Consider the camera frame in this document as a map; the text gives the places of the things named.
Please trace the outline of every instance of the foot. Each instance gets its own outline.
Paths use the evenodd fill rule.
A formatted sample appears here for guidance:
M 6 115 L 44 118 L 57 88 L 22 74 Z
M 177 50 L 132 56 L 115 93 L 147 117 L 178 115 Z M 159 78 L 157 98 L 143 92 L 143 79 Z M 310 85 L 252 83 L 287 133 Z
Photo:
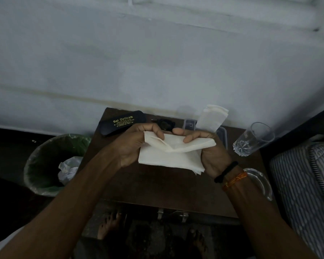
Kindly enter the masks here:
M 104 222 L 99 226 L 97 239 L 103 240 L 106 235 L 111 231 L 118 231 L 120 228 L 121 214 L 118 212 L 115 216 L 112 213 L 104 219 Z
M 194 229 L 190 229 L 186 238 L 187 252 L 189 258 L 208 258 L 208 247 L 205 245 L 204 236 Z

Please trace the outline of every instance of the hand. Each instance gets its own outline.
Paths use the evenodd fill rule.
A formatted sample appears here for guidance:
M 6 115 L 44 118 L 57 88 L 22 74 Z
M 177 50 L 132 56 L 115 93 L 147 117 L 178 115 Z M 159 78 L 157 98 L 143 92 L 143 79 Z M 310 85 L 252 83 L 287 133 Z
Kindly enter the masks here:
M 214 133 L 207 131 L 190 131 L 181 128 L 174 128 L 173 134 L 186 136 L 184 143 L 189 143 L 196 138 L 212 138 L 216 142 L 216 146 L 202 149 L 201 160 L 205 168 L 205 172 L 212 178 L 219 176 L 232 163 L 232 160 L 221 142 L 220 138 Z
M 145 142 L 144 131 L 153 131 L 164 140 L 163 131 L 157 124 L 134 124 L 109 145 L 119 155 L 121 167 L 129 166 L 138 159 L 139 148 Z

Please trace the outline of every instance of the trash can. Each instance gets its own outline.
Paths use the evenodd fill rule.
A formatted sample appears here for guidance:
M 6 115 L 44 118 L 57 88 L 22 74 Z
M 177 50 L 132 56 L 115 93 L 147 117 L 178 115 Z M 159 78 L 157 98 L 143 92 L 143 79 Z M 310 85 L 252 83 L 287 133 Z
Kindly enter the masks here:
M 41 144 L 25 164 L 25 185 L 40 196 L 56 196 L 64 187 L 58 179 L 59 164 L 73 156 L 84 156 L 90 141 L 84 135 L 64 134 Z

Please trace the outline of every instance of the forearm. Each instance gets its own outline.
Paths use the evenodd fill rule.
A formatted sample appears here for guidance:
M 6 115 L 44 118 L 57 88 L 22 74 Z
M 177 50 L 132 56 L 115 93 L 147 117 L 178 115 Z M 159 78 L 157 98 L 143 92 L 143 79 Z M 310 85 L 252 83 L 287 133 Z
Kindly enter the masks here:
M 0 258 L 68 258 L 98 202 L 120 167 L 110 148 L 102 149 L 36 218 L 1 251 Z
M 243 172 L 236 168 L 229 180 Z M 317 258 L 246 177 L 227 191 L 258 258 Z

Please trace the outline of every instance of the wooden tabletop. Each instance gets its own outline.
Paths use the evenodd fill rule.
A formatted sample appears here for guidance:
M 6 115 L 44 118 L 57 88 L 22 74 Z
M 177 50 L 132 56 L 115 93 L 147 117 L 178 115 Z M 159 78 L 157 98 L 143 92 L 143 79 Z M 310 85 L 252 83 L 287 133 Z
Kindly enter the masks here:
M 106 108 L 101 121 L 125 113 L 129 111 Z M 166 117 L 147 114 L 147 122 L 160 118 Z M 181 119 L 168 119 L 176 122 L 176 127 L 183 125 Z M 228 152 L 233 160 L 237 160 L 242 168 L 254 168 L 266 174 L 259 151 L 248 157 L 238 156 L 233 151 L 233 142 L 244 130 L 226 126 L 225 128 L 228 136 Z M 79 170 L 117 137 L 118 135 L 104 137 L 97 127 Z M 138 162 L 120 169 L 115 174 L 104 189 L 101 200 L 238 217 L 220 185 L 214 183 L 205 173 L 196 176 L 191 170 L 144 165 Z

